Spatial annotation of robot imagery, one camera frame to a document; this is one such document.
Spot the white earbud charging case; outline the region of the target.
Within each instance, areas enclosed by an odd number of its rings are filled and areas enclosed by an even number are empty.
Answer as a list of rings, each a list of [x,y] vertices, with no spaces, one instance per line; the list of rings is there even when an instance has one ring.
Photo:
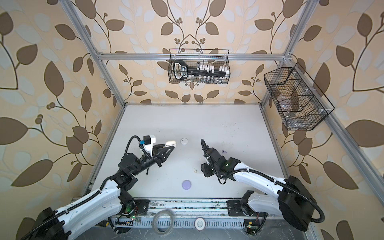
[[[188,142],[189,142],[189,141],[188,141],[187,138],[182,138],[182,139],[181,139],[181,144],[182,144],[182,145],[187,145]]]

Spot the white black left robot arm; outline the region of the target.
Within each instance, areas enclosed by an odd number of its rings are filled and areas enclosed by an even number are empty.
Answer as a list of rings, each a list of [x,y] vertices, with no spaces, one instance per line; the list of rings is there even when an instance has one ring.
[[[176,147],[176,141],[156,144],[156,138],[132,136],[137,139],[143,155],[138,158],[125,150],[118,171],[105,178],[99,188],[57,210],[43,210],[22,240],[74,240],[96,224],[121,213],[128,205],[137,212],[129,190],[137,183],[136,176],[154,164],[159,167]]]

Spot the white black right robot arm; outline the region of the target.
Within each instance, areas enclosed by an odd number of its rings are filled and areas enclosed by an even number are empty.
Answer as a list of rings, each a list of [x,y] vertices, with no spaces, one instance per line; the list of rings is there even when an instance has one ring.
[[[221,185],[225,185],[227,180],[244,183],[267,194],[277,202],[271,204],[272,208],[277,209],[286,222],[302,232],[307,231],[310,222],[325,221],[324,211],[298,178],[274,177],[252,169],[238,159],[226,159],[203,139],[201,146],[206,158],[201,170],[206,178],[216,176]]]

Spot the purple round disc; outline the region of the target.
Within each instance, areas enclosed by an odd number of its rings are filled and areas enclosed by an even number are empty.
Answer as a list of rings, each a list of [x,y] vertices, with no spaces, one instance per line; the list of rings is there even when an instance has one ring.
[[[182,182],[182,188],[184,190],[189,190],[192,187],[192,182],[190,180],[184,180]]]

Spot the grey tape roll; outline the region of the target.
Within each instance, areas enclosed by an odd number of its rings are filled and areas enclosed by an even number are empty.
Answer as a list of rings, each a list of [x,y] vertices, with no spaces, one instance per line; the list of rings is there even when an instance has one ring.
[[[169,235],[174,228],[174,224],[174,216],[169,210],[156,213],[152,220],[152,228],[159,236]]]

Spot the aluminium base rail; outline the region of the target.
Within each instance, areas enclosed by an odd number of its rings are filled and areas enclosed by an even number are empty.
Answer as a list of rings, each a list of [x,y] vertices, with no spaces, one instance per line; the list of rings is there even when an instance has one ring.
[[[277,203],[267,195],[251,196],[248,204],[256,204],[251,215],[241,209],[241,199],[135,199],[129,211],[118,206],[119,200],[109,201],[91,211],[78,226],[91,227],[102,221],[111,220],[119,228],[149,228],[156,213],[169,210],[175,220],[174,228],[193,228],[195,220],[203,218],[206,228],[244,228],[248,221],[256,219],[282,220],[272,203]]]

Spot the black socket set rail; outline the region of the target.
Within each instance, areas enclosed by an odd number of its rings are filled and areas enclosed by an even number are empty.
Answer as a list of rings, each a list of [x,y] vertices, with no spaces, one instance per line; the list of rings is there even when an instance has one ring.
[[[196,63],[196,65],[188,65],[185,61],[176,60],[172,63],[171,71],[177,80],[192,80],[194,78],[206,80],[223,80],[229,79],[231,72],[226,66],[204,65]]]

